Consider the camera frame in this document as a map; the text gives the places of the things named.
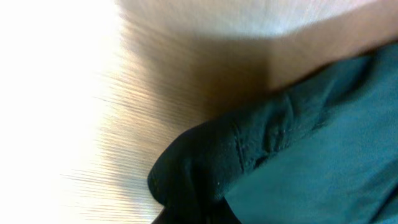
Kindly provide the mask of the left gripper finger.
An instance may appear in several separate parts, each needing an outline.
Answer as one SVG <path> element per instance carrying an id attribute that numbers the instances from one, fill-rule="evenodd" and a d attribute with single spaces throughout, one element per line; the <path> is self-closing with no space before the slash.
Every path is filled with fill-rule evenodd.
<path id="1" fill-rule="evenodd" d="M 174 214 L 165 208 L 151 224 L 174 224 Z"/>

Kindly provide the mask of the black t-shirt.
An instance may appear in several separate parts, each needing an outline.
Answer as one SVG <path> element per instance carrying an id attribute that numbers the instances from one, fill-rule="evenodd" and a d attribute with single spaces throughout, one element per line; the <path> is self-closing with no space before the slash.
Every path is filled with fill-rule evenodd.
<path id="1" fill-rule="evenodd" d="M 147 183 L 174 223 L 396 223 L 397 45 L 185 131 Z"/>

